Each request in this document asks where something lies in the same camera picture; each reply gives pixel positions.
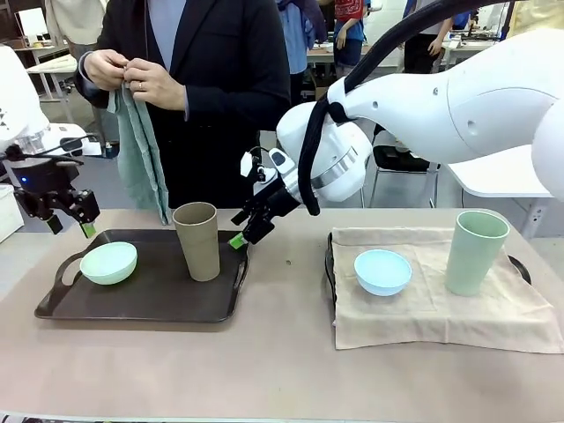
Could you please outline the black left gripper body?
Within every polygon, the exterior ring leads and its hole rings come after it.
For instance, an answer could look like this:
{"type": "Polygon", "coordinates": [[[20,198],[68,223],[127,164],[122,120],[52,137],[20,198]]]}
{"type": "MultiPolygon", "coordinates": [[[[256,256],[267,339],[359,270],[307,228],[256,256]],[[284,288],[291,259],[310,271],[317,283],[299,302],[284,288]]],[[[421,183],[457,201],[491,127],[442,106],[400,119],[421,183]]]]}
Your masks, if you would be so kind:
{"type": "Polygon", "coordinates": [[[8,148],[3,153],[17,183],[14,195],[23,208],[77,208],[84,204],[84,192],[71,182],[78,176],[82,160],[70,155],[24,153],[8,148]]]}

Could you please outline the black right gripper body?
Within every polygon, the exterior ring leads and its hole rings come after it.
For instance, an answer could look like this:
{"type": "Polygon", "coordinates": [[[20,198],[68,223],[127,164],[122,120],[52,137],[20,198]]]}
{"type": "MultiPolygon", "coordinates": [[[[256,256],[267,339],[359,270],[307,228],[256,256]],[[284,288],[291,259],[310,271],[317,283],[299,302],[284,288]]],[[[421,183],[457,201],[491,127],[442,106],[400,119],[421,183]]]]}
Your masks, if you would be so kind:
{"type": "Polygon", "coordinates": [[[268,182],[255,182],[253,196],[241,211],[245,214],[243,220],[248,222],[252,219],[272,221],[277,217],[285,217],[300,204],[288,190],[282,177],[277,175],[268,182]]]}

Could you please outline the person's left hand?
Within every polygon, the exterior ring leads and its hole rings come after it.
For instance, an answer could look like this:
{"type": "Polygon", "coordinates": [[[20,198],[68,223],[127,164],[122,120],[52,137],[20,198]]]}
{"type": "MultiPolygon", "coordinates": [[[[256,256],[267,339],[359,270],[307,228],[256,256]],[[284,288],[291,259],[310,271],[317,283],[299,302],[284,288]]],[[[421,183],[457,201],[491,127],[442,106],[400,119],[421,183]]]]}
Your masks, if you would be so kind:
{"type": "Polygon", "coordinates": [[[124,79],[133,98],[171,111],[186,109],[186,88],[161,65],[135,58],[126,65],[124,79]]]}

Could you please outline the person's right hand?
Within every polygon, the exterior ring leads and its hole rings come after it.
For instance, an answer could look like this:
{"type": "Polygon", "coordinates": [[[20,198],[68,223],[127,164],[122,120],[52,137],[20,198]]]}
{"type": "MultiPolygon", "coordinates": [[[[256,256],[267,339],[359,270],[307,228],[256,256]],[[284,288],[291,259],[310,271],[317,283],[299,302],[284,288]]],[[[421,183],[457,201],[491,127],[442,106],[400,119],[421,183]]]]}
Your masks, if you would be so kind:
{"type": "Polygon", "coordinates": [[[86,76],[104,91],[117,90],[124,81],[131,82],[127,73],[129,60],[113,49],[100,49],[87,54],[83,61],[86,76]]]}

